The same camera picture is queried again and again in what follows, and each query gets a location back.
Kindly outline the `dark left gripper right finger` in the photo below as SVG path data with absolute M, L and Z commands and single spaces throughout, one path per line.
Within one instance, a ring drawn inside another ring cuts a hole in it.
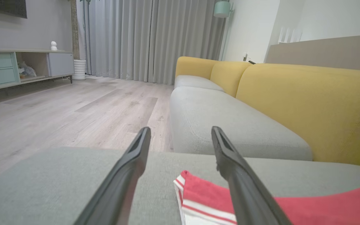
M 213 126 L 211 136 L 216 169 L 228 182 L 237 223 L 239 225 L 290 225 L 290 219 L 224 131 L 220 127 Z

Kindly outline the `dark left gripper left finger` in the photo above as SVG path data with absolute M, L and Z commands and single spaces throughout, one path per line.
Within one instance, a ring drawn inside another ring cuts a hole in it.
M 127 225 L 138 179 L 148 159 L 151 129 L 143 127 L 108 173 L 76 225 Z

